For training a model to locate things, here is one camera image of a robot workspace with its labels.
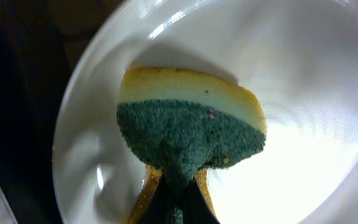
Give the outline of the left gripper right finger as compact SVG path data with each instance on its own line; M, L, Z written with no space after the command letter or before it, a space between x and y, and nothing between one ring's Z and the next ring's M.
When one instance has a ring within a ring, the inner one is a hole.
M220 224L215 216L207 185L207 170L196 172L182 197L184 224Z

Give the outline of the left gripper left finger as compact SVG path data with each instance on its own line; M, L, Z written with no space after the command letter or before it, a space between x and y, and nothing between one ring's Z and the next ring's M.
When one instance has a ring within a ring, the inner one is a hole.
M148 177L128 218L129 224L170 224L172 196L162 171L146 167Z

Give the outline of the green yellow sponge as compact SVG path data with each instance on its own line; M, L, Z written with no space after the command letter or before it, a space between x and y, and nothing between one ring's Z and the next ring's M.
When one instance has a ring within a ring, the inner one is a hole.
M267 138L265 116L252 92L179 68L127 71L116 119L132 153L165 176L171 223L183 223L181 197L197 171L232 167L262 152Z

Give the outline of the white plate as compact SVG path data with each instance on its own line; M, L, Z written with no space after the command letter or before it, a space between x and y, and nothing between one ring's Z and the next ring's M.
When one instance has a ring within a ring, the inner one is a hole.
M267 119L262 153L211 170L221 223L358 223L358 1L128 1L89 43L53 143L63 223L123 223L145 185L116 124L138 66L237 82Z

